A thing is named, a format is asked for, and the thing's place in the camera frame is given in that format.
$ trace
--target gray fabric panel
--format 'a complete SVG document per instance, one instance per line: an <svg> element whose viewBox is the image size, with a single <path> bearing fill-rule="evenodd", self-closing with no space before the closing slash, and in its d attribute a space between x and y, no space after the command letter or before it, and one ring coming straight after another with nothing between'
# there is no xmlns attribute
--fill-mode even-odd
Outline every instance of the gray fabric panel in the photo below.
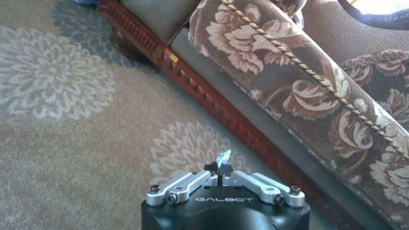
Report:
<svg viewBox="0 0 409 230"><path fill-rule="evenodd" d="M302 15L305 33L338 64L388 49L409 50L409 31L378 29L360 23L337 0L308 0Z"/></svg>
<svg viewBox="0 0 409 230"><path fill-rule="evenodd" d="M200 54L188 41L188 33L188 28L182 28L176 35L170 45L173 51L189 63L193 69L201 73L209 84L362 225L368 229L392 229L389 224L313 158L286 129L233 84L230 78L214 68L210 61Z"/></svg>
<svg viewBox="0 0 409 230"><path fill-rule="evenodd" d="M120 0L164 43L169 43L200 0Z"/></svg>

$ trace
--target dark cushion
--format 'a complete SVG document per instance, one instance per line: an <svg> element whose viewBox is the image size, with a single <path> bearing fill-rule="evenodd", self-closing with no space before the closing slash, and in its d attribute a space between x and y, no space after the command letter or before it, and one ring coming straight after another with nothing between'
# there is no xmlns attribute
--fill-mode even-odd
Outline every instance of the dark cushion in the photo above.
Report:
<svg viewBox="0 0 409 230"><path fill-rule="evenodd" d="M188 21L200 0L120 0L120 2L161 41L169 43Z"/></svg>
<svg viewBox="0 0 409 230"><path fill-rule="evenodd" d="M282 125L272 119L252 98L234 85L226 74L220 72L201 55L188 41L186 28L182 28L174 37L170 47L364 227L366 229L392 229L376 212L334 178Z"/></svg>

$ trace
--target rug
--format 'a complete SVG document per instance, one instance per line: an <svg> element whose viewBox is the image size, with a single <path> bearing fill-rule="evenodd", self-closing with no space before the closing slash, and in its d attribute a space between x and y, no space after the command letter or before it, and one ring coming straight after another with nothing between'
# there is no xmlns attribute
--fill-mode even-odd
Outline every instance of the rug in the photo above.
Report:
<svg viewBox="0 0 409 230"><path fill-rule="evenodd" d="M0 2L0 229L140 229L149 185L228 149L234 169L274 178L109 33L70 0Z"/></svg>

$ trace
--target gray flower pattern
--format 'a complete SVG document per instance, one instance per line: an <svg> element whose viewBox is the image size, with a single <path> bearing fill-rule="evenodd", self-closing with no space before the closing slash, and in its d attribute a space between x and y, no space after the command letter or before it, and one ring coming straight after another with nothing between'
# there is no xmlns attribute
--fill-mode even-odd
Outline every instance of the gray flower pattern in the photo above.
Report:
<svg viewBox="0 0 409 230"><path fill-rule="evenodd" d="M89 53L98 55L108 63L137 67L138 62L128 59L109 42L110 25L92 6L80 6L72 0L58 0L50 15L61 35L81 44Z"/></svg>

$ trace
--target twisted rope trim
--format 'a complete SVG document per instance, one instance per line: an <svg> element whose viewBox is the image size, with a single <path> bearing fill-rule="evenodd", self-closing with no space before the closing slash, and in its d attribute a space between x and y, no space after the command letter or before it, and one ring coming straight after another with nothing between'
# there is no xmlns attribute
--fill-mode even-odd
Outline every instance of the twisted rope trim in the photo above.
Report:
<svg viewBox="0 0 409 230"><path fill-rule="evenodd" d="M397 146L392 138L380 130L377 125L360 113L356 107L346 101L346 99L340 95L336 89L322 80L322 78L316 74L316 72L300 61L293 53L290 53L280 42L277 42L272 36L257 26L256 23L244 15L244 13L230 4L228 0L220 0L222 4L229 8L230 11L241 18L241 20L253 28L253 30L262 35L262 37L281 50L281 52L289 57L289 59L298 65L301 69L313 77L313 79L320 83L320 85L332 93L336 99L346 106L352 113L358 117L358 119L374 130L374 132L384 138L388 144L393 147L394 151L402 156L402 158L409 162L409 155Z"/></svg>

